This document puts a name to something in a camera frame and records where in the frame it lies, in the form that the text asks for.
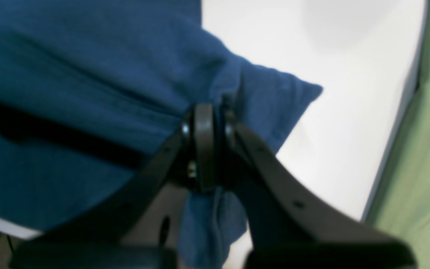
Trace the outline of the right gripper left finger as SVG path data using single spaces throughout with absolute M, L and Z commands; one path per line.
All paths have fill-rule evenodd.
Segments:
M 198 104 L 179 129 L 123 187 L 99 205 L 48 233 L 21 244 L 12 269 L 177 269 L 177 252 L 165 247 L 169 217 L 155 229 L 155 243 L 122 245 L 164 187 L 215 189 L 215 116 Z

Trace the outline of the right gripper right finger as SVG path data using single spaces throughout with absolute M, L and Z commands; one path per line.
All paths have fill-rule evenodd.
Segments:
M 311 193 L 234 113 L 224 111 L 225 182 L 249 220 L 246 269 L 416 269 L 411 249 Z

